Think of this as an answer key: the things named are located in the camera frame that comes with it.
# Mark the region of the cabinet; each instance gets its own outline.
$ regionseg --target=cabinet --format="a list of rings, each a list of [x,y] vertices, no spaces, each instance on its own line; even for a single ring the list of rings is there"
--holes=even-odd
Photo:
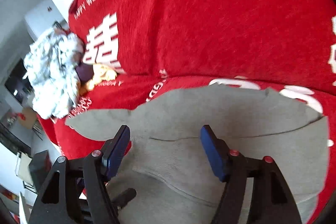
[[[28,32],[36,41],[38,37],[55,21],[63,22],[64,18],[52,0],[43,0],[25,15]]]

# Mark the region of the white chinese character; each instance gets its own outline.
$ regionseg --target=white chinese character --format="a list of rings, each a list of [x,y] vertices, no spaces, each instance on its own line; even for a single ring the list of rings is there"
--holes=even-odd
[[[332,18],[333,32],[336,34],[336,16]],[[336,44],[331,45],[330,47],[330,58],[328,64],[331,66],[333,73],[336,73]]]
[[[310,106],[317,112],[323,113],[323,107],[321,103],[311,96],[315,94],[315,92],[308,88],[297,85],[286,85],[284,89],[279,91],[279,93],[288,98],[304,100],[307,102],[307,106]]]
[[[260,90],[260,86],[256,83],[244,81],[244,80],[238,80],[238,79],[227,79],[227,78],[218,78],[212,80],[209,85],[213,84],[223,84],[223,85],[237,85],[241,89],[249,89],[249,90]]]
[[[87,35],[86,53],[83,62],[87,64],[100,63],[110,66],[118,56],[117,14],[108,14],[95,29],[91,28]]]

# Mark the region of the white patterned cloth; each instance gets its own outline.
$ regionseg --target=white patterned cloth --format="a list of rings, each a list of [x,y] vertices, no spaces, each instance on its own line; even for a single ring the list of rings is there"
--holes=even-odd
[[[73,33],[50,28],[30,45],[24,65],[34,88],[33,109],[43,118],[63,118],[77,105],[75,71],[84,52],[83,42]]]

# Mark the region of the purple cloth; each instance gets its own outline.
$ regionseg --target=purple cloth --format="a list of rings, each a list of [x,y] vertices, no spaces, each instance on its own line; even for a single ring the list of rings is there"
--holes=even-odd
[[[85,84],[88,82],[88,80],[91,80],[93,78],[93,66],[80,63],[76,68],[75,68],[78,77],[81,81],[81,84]]]

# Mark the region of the metal bolt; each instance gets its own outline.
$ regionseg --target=metal bolt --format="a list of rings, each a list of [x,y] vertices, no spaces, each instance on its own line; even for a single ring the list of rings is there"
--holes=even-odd
[[[58,157],[57,161],[61,164],[61,163],[65,162],[65,157],[60,156],[60,157]]]
[[[274,161],[273,158],[270,156],[265,156],[263,160],[266,161],[268,164],[271,164]]]
[[[94,151],[91,153],[91,155],[92,155],[93,157],[99,157],[100,154],[101,154],[100,150],[94,150]]]
[[[239,151],[238,150],[234,150],[234,149],[231,149],[230,150],[230,155],[231,156],[235,156],[235,157],[237,157],[237,156],[239,156]]]

